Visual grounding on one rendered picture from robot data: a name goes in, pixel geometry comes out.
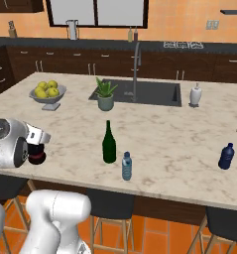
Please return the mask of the wooden knife block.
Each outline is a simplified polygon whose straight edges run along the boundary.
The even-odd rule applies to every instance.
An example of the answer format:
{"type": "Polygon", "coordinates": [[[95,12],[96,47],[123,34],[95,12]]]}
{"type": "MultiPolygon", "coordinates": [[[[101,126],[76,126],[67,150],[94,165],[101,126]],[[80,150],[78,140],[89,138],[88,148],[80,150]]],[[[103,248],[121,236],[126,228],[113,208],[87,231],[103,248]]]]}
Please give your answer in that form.
{"type": "Polygon", "coordinates": [[[9,24],[9,36],[10,38],[17,38],[17,32],[16,32],[16,28],[15,28],[15,25],[14,25],[14,22],[13,21],[9,21],[8,22],[9,24]]]}

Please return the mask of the small clear plastic bottle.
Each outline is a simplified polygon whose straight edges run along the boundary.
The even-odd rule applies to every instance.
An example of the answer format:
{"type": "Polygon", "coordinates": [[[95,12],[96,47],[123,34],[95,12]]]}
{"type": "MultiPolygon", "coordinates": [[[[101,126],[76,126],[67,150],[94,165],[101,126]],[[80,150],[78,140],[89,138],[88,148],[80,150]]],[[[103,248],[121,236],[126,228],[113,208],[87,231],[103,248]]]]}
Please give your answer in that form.
{"type": "Polygon", "coordinates": [[[124,181],[130,181],[132,178],[132,159],[128,151],[124,153],[122,159],[122,178],[124,181]]]}

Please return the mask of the dark wood wall cupboard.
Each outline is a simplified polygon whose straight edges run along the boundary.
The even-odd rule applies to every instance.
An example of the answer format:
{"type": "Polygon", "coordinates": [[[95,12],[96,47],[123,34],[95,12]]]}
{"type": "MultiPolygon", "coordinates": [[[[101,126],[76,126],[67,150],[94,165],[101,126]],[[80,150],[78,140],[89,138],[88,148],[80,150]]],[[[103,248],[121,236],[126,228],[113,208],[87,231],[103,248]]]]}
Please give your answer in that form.
{"type": "Polygon", "coordinates": [[[43,11],[43,0],[0,0],[0,13],[38,13],[43,11]]]}

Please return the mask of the black framed window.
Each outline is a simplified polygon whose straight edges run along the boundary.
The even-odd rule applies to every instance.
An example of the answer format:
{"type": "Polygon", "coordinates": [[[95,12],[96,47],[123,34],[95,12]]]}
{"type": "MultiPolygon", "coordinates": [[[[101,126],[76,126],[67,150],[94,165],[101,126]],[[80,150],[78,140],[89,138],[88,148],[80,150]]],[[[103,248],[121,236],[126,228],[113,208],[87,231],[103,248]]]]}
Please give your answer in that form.
{"type": "Polygon", "coordinates": [[[149,0],[46,0],[51,27],[147,28],[149,0]]]}

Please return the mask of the grey metal tap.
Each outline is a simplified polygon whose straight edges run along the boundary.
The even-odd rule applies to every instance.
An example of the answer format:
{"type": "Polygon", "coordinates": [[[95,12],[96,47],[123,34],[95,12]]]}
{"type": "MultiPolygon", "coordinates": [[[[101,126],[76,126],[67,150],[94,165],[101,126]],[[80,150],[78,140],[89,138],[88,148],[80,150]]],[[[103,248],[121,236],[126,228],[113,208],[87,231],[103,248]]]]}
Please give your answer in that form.
{"type": "Polygon", "coordinates": [[[136,43],[135,53],[134,53],[134,68],[133,68],[133,91],[132,92],[124,92],[124,95],[131,96],[132,101],[137,101],[137,71],[138,67],[142,65],[142,51],[141,51],[141,43],[136,43]]]}

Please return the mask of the grey fruit bowl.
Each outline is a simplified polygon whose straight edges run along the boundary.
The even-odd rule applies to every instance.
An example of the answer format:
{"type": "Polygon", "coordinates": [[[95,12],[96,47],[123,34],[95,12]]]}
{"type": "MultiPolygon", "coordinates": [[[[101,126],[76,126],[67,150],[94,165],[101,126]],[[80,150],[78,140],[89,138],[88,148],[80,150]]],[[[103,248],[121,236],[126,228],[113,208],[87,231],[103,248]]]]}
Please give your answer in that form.
{"type": "Polygon", "coordinates": [[[30,91],[29,96],[35,101],[43,103],[43,110],[56,111],[60,106],[59,101],[62,99],[66,92],[66,87],[64,85],[59,85],[58,90],[59,95],[55,97],[37,97],[34,89],[30,91]]]}

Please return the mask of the silver jug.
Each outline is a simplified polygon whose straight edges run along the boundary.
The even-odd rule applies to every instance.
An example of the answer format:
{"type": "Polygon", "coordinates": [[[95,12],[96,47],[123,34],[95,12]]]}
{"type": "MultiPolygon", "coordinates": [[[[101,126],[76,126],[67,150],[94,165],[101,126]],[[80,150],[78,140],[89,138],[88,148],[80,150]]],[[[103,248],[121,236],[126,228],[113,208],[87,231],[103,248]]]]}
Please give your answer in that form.
{"type": "Polygon", "coordinates": [[[67,20],[66,22],[67,28],[67,37],[70,40],[77,40],[78,39],[78,34],[77,34],[77,26],[78,26],[78,21],[77,20],[67,20]]]}

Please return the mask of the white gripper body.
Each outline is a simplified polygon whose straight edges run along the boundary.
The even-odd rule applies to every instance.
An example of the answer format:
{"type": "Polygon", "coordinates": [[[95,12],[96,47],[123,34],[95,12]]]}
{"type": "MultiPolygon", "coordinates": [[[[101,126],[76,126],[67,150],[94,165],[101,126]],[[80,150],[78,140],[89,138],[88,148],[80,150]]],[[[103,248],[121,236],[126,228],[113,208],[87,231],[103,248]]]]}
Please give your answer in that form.
{"type": "Polygon", "coordinates": [[[51,140],[51,135],[46,133],[42,129],[36,130],[36,143],[37,144],[48,144],[51,140]]]}

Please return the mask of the grey wall socket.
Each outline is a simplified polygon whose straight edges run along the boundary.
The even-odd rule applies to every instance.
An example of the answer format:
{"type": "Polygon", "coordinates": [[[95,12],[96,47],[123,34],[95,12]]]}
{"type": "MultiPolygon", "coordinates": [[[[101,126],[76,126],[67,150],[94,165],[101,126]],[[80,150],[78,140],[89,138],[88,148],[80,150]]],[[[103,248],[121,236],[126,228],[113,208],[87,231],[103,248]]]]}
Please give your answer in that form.
{"type": "Polygon", "coordinates": [[[206,30],[217,30],[219,27],[219,21],[218,20],[208,20],[206,22],[206,30]]]}

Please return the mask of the dark blue plastic bottle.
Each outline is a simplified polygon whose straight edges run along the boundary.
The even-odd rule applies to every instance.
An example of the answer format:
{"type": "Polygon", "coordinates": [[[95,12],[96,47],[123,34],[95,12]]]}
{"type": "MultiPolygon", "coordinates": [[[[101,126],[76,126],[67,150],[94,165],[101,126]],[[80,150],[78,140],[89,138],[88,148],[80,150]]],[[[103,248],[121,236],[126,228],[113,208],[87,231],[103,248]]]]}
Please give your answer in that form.
{"type": "Polygon", "coordinates": [[[228,170],[230,168],[234,154],[235,151],[233,149],[233,144],[229,143],[225,148],[222,149],[218,167],[222,170],[228,170]]]}

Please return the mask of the dark wood cupboard run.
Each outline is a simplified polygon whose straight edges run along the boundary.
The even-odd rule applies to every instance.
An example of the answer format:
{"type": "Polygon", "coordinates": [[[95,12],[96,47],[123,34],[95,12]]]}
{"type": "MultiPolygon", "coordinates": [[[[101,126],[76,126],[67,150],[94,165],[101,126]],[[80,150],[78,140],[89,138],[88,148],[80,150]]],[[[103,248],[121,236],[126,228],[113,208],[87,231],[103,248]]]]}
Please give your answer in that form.
{"type": "MultiPolygon", "coordinates": [[[[134,52],[8,46],[15,79],[37,72],[133,77],[134,52]]],[[[237,83],[237,55],[142,51],[137,77],[237,83]]]]}

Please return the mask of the green plant in grey pot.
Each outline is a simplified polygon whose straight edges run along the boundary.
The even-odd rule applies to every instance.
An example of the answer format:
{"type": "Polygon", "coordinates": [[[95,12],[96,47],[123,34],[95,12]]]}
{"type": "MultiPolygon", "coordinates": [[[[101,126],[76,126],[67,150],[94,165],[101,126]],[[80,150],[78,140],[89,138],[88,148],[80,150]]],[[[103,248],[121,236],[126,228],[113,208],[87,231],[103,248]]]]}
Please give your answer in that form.
{"type": "Polygon", "coordinates": [[[98,107],[102,111],[110,111],[114,107],[113,91],[117,85],[111,86],[110,81],[103,81],[96,78],[98,107]]]}

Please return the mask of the black seat wooden stool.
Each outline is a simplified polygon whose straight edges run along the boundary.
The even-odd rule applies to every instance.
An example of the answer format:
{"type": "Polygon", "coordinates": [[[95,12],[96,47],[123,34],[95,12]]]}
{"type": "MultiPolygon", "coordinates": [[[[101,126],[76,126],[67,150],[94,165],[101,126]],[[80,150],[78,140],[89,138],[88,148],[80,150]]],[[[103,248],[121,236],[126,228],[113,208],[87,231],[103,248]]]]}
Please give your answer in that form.
{"type": "Polygon", "coordinates": [[[28,233],[30,229],[30,220],[26,218],[23,211],[23,205],[18,199],[18,195],[24,186],[28,186],[30,191],[36,189],[32,180],[0,175],[0,239],[3,240],[6,254],[11,254],[11,250],[8,245],[5,230],[28,233]],[[20,215],[24,225],[23,229],[5,225],[5,211],[8,210],[12,204],[15,204],[20,215]]]}
{"type": "Polygon", "coordinates": [[[237,247],[237,210],[207,206],[186,254],[192,254],[196,243],[199,243],[200,254],[211,254],[217,242],[229,244],[226,254],[232,254],[237,247]]]}
{"type": "Polygon", "coordinates": [[[134,246],[132,214],[134,210],[135,197],[132,194],[96,189],[87,189],[86,194],[91,201],[91,254],[94,254],[95,249],[128,254],[128,239],[131,239],[131,246],[134,246]],[[122,248],[113,248],[103,245],[103,221],[121,225],[123,235],[122,248]]]}

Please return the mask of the dark green glass bottle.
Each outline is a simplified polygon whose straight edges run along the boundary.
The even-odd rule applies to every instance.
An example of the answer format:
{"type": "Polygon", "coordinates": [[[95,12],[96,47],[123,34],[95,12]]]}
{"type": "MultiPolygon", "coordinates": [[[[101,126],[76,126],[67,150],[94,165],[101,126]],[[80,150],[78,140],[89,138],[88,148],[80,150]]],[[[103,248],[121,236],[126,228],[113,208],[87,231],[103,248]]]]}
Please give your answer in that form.
{"type": "Polygon", "coordinates": [[[112,164],[116,161],[116,141],[111,132],[110,121],[106,121],[106,132],[102,142],[103,161],[112,164]]]}

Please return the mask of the dark grey sink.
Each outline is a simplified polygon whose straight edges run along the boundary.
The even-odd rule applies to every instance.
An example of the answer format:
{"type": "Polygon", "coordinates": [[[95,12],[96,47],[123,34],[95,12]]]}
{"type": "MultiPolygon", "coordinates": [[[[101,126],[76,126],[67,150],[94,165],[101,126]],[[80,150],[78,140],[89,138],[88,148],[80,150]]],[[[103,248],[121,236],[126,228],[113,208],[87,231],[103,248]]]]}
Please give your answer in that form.
{"type": "MultiPolygon", "coordinates": [[[[110,81],[111,86],[117,85],[113,91],[114,103],[125,102],[181,107],[180,85],[178,83],[137,81],[137,101],[133,102],[131,96],[124,95],[124,92],[133,91],[132,80],[104,78],[103,81],[110,81]]],[[[89,96],[89,100],[97,101],[96,91],[97,87],[89,96]]]]}

